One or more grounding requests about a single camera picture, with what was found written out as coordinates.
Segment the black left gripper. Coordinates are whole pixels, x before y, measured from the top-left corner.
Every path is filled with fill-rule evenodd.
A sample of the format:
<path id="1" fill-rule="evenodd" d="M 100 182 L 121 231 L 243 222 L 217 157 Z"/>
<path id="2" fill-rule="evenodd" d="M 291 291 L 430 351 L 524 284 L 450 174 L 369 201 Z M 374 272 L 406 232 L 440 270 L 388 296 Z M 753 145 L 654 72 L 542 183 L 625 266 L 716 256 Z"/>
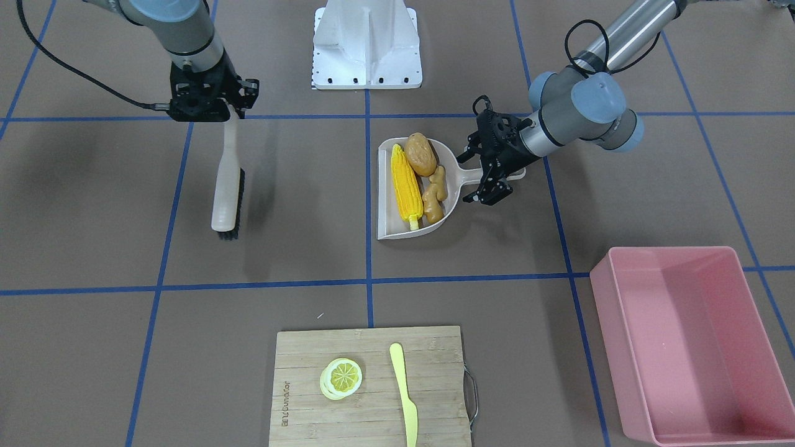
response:
<path id="1" fill-rule="evenodd" d="M 477 190 L 461 201 L 495 205 L 514 192 L 506 178 L 529 165 L 529 151 L 520 141 L 523 123 L 514 114 L 495 111 L 485 94 L 475 99 L 473 111 L 478 130 L 466 138 L 465 150 L 455 161 L 463 164 L 480 156 L 484 173 Z"/>

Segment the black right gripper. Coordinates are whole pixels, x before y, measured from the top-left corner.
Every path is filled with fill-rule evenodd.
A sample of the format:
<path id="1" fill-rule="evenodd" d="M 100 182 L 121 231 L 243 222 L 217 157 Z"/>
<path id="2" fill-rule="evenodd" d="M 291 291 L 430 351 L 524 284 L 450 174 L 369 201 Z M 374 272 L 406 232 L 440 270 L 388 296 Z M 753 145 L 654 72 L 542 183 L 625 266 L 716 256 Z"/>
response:
<path id="1" fill-rule="evenodd" d="M 201 73 L 173 63 L 170 86 L 168 116 L 177 122 L 226 122 L 232 113 L 244 119 L 260 93 L 260 81 L 243 79 L 229 59 Z"/>

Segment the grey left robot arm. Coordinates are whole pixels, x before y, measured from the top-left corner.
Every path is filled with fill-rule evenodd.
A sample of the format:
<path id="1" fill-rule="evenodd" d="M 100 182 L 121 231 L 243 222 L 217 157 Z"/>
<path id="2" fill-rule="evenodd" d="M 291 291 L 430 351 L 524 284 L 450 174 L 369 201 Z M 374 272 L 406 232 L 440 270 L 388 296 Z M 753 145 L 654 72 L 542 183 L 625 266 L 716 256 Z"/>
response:
<path id="1" fill-rule="evenodd" d="M 482 173 L 463 202 L 495 205 L 513 192 L 507 182 L 511 175 L 576 140 L 613 153 L 633 150 L 643 138 L 644 123 L 628 107 L 614 76 L 644 59 L 687 6 L 687 1 L 636 1 L 608 26 L 593 19 L 578 22 L 578 27 L 593 25 L 599 37 L 577 54 L 565 47 L 567 65 L 531 82 L 534 111 L 527 118 L 499 113 L 485 94 L 478 97 L 484 108 L 474 111 L 477 129 L 457 162 L 478 156 Z"/>

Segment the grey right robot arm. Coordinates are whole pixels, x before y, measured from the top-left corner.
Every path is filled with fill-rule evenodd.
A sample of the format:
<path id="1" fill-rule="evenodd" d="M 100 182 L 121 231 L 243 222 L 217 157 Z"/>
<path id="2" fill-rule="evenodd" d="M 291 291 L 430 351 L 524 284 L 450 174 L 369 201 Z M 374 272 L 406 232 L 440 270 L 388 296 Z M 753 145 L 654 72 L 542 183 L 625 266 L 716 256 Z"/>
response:
<path id="1" fill-rule="evenodd" d="M 167 104 L 155 104 L 177 122 L 244 119 L 260 82 L 238 75 L 204 1 L 92 1 L 152 31 L 171 59 Z"/>

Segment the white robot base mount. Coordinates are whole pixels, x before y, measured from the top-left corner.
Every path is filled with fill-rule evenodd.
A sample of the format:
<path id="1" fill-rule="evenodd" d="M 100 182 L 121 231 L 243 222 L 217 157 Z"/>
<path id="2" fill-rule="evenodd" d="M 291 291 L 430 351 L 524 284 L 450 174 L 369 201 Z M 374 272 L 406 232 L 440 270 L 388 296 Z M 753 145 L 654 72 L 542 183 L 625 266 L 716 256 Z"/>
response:
<path id="1" fill-rule="evenodd" d="M 403 1 L 329 1 L 313 21 L 311 86 L 417 89 L 423 84 L 415 9 Z"/>

